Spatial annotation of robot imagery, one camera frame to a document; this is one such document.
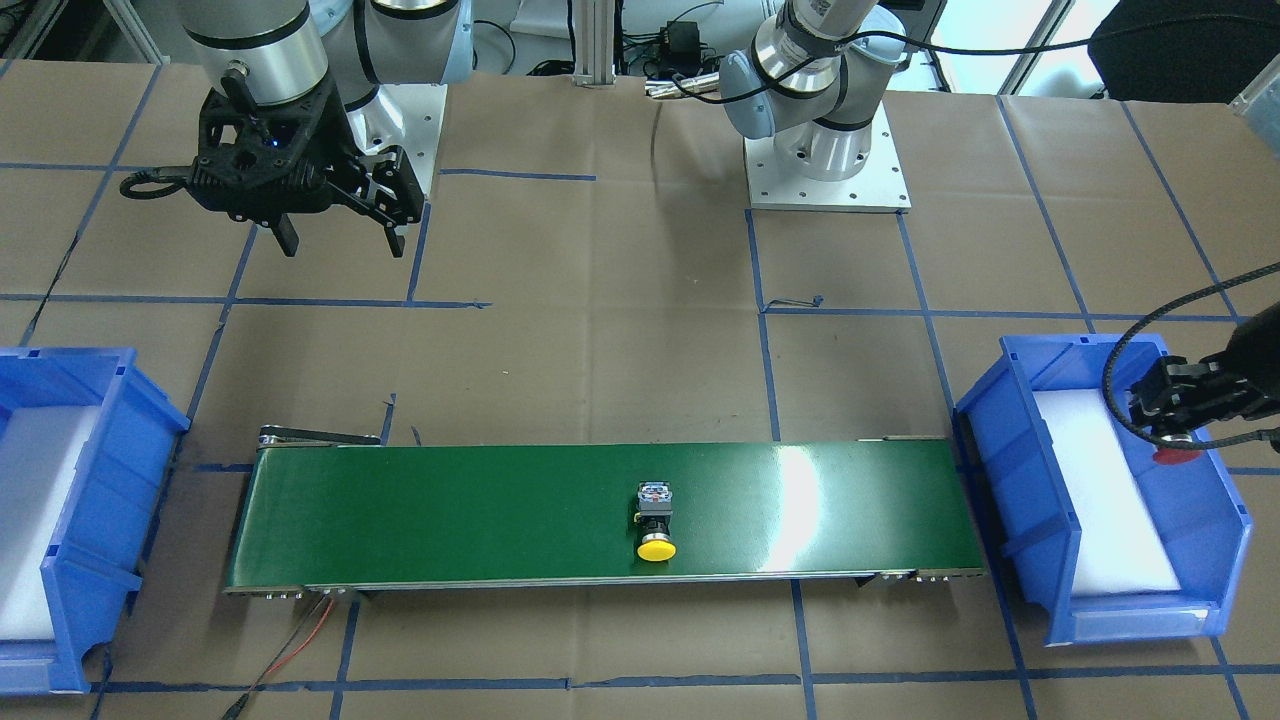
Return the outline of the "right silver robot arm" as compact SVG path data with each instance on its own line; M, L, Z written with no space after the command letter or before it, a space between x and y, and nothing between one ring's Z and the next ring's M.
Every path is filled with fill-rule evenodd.
M184 190L271 232L348 208L393 256L422 222L447 90L474 69L468 1L183 1L211 88Z

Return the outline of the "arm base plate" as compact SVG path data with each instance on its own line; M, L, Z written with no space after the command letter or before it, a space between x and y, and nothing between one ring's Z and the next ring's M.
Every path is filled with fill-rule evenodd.
M883 105L860 129L810 122L742 145L754 209L905 213L913 206Z
M347 109L362 151L383 154L392 145L404 150L425 199L433 197L448 90L445 85L383 85Z

